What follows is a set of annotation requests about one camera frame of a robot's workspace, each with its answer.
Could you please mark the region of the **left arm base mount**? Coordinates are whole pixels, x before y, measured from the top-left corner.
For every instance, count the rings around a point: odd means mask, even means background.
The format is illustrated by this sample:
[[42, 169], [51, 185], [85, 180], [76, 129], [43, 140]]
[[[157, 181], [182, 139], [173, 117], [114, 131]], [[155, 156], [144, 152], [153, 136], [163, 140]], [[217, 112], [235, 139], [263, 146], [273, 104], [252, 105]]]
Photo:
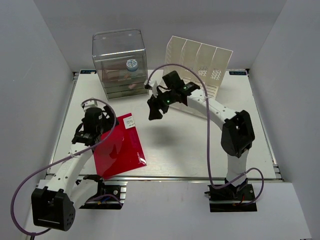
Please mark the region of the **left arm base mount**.
[[100, 186], [101, 190], [86, 202], [80, 209], [86, 210], [121, 210], [126, 199], [127, 182], [107, 181]]

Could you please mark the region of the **clear plastic drawer cabinet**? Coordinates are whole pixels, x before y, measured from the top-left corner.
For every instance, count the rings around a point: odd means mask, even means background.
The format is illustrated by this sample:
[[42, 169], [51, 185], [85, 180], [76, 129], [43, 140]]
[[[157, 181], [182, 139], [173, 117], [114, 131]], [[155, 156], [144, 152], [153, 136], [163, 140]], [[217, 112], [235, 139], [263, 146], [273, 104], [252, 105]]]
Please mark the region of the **clear plastic drawer cabinet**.
[[[136, 59], [138, 70], [127, 71], [126, 62]], [[148, 79], [147, 54], [139, 29], [97, 32], [92, 36], [92, 60], [107, 99], [145, 95]], [[128, 85], [138, 84], [136, 89]]]

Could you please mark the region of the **red plastic folder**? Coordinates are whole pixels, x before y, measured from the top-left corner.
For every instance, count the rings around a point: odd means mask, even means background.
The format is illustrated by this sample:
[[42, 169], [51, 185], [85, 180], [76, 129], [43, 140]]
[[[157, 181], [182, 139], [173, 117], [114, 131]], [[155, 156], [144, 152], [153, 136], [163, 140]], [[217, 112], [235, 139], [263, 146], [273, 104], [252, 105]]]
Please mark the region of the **red plastic folder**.
[[131, 113], [117, 117], [113, 131], [102, 135], [93, 157], [96, 172], [105, 180], [147, 165], [137, 128]]

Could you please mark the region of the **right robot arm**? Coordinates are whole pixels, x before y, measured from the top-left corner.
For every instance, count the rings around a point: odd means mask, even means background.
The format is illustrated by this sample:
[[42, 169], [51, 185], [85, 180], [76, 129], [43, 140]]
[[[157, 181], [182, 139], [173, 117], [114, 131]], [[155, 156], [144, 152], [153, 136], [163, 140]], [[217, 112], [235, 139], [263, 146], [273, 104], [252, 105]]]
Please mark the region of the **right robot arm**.
[[181, 103], [206, 116], [208, 126], [215, 123], [221, 130], [220, 144], [227, 154], [227, 174], [224, 184], [214, 185], [213, 189], [226, 188], [229, 198], [238, 199], [248, 184], [247, 158], [255, 140], [250, 114], [245, 110], [232, 110], [209, 98], [204, 89], [194, 82], [185, 83], [176, 71], [164, 75], [162, 79], [165, 87], [151, 83], [149, 79], [144, 83], [144, 87], [152, 91], [147, 101], [148, 119], [160, 120], [170, 105]]

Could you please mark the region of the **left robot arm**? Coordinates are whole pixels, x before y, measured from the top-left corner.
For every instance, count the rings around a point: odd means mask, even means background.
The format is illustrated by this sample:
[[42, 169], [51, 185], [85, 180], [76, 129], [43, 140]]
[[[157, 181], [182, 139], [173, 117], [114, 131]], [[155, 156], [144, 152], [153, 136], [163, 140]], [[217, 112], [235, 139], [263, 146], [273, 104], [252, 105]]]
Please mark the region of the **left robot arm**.
[[75, 130], [68, 156], [54, 176], [43, 188], [31, 194], [34, 225], [60, 231], [68, 231], [74, 223], [76, 211], [87, 200], [99, 200], [105, 196], [106, 187], [100, 184], [99, 175], [86, 175], [79, 180], [86, 162], [93, 156], [103, 134], [110, 135], [117, 125], [114, 110], [105, 105], [84, 106], [84, 117]]

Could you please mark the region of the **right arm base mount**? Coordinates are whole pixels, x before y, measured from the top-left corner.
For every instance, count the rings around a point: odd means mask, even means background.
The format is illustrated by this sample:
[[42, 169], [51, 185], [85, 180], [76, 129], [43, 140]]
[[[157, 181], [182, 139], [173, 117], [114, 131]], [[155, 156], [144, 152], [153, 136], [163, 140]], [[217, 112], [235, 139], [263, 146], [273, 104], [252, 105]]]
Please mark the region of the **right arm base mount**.
[[257, 212], [253, 186], [248, 184], [236, 195], [228, 188], [214, 189], [211, 185], [207, 186], [204, 195], [209, 199], [209, 209], [211, 213], [240, 213]]

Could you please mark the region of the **pink stapler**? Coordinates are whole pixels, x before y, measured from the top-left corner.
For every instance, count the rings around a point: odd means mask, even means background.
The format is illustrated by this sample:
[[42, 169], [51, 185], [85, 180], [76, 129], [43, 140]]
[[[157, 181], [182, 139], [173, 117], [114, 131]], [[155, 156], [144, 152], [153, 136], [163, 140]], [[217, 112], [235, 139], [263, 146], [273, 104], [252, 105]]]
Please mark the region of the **pink stapler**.
[[136, 89], [138, 86], [139, 86], [139, 85], [135, 83], [135, 84], [130, 84], [130, 85], [128, 85], [128, 88], [129, 88], [130, 90], [134, 90], [134, 89]]

